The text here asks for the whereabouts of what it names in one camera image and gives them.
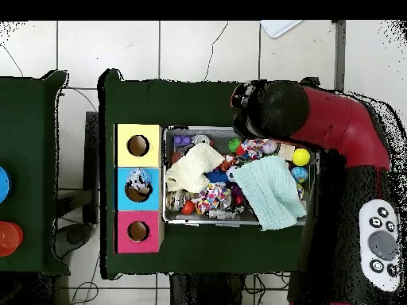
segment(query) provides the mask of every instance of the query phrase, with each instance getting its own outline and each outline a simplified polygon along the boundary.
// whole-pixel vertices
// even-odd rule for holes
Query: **red robot arm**
[[[231,106],[245,137],[320,150],[289,301],[391,305],[401,287],[400,228],[388,190],[390,153],[373,109],[290,81],[242,84]]]

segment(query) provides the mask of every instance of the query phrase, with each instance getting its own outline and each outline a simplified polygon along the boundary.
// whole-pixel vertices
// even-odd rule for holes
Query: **orange container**
[[[0,222],[0,257],[9,256],[22,243],[22,229],[12,222]]]

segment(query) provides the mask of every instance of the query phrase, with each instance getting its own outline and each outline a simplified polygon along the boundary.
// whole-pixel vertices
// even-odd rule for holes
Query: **blue ball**
[[[303,183],[308,178],[308,172],[305,168],[297,166],[291,170],[291,175],[293,176],[296,183]]]
[[[6,170],[0,166],[0,203],[4,201],[10,193],[11,180]]]

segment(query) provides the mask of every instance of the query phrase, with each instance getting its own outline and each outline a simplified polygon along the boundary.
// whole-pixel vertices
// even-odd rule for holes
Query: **green table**
[[[261,232],[257,226],[165,225],[159,253],[114,253],[115,123],[231,126],[237,83],[123,81],[114,69],[99,79],[102,273],[270,272],[297,270],[302,226]]]
[[[68,270],[52,255],[56,218],[55,100],[66,73],[51,71],[42,79],[0,77],[0,165],[12,191],[0,203],[0,221],[23,230],[21,246],[0,257],[0,271],[63,274]]]

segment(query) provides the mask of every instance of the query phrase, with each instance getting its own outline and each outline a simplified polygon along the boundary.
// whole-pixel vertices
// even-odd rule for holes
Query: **towel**
[[[213,171],[224,159],[210,145],[196,144],[166,172],[167,190],[200,193],[209,184],[204,173]]]
[[[298,198],[297,186],[288,165],[280,156],[267,156],[244,164],[235,172],[262,230],[293,226],[307,214]]]

